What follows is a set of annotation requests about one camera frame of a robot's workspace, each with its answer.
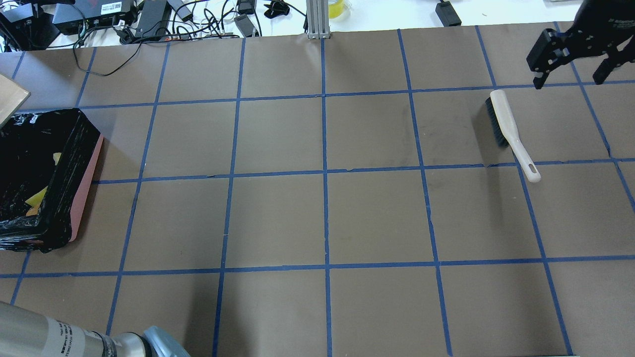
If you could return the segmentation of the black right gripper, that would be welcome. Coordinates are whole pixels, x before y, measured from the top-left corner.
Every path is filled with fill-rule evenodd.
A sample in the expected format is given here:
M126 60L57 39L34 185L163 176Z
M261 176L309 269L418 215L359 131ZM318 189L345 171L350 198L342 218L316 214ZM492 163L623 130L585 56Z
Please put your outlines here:
M568 30L542 30L527 55L535 89L541 90L556 68L602 55L606 58L592 77L595 84L605 83L613 70L634 62L634 19L633 0L583 1Z

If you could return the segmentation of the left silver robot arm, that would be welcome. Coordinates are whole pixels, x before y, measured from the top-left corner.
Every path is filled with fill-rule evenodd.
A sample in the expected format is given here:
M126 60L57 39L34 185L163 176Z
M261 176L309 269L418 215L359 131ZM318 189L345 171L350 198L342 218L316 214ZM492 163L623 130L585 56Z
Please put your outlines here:
M2 302L2 357L188 357L165 330L152 326L143 334L100 334Z

